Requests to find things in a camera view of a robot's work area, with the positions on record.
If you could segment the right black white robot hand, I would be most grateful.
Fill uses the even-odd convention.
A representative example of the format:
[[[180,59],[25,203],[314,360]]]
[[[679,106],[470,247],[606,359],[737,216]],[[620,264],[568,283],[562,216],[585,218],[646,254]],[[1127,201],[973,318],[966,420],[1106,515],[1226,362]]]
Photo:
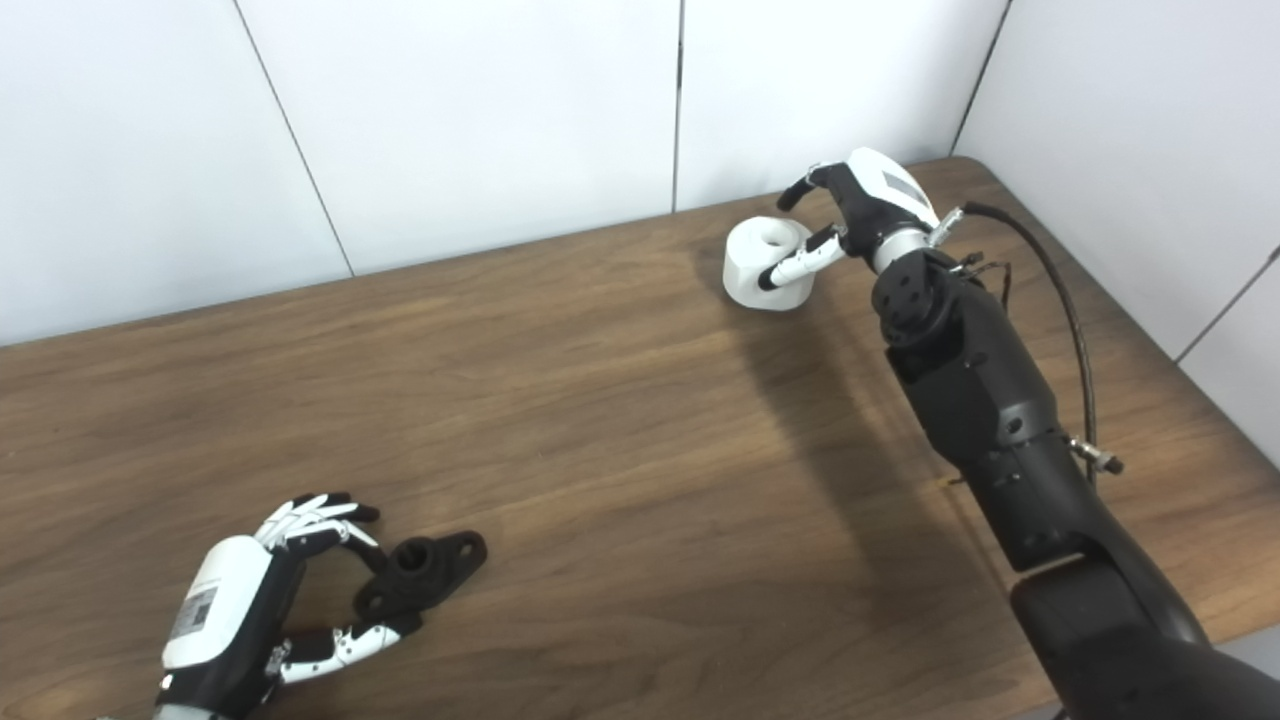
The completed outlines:
[[[804,240],[756,278],[763,291],[774,291],[814,275],[842,258],[867,261],[877,273],[897,259],[934,249],[942,220],[915,178],[874,149],[855,149],[847,160],[819,163],[781,193],[776,206],[792,211],[812,191],[824,190],[841,222]]]

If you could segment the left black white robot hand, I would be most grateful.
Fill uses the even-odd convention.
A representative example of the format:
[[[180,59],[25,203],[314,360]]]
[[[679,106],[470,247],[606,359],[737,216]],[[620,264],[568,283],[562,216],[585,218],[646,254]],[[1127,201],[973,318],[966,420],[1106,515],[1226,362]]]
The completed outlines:
[[[413,634],[416,612],[288,637],[284,623],[310,559],[346,547],[385,560],[364,529],[376,509],[347,493],[302,495],[251,534],[206,553],[163,650],[157,719],[247,719],[284,685],[332,675]]]

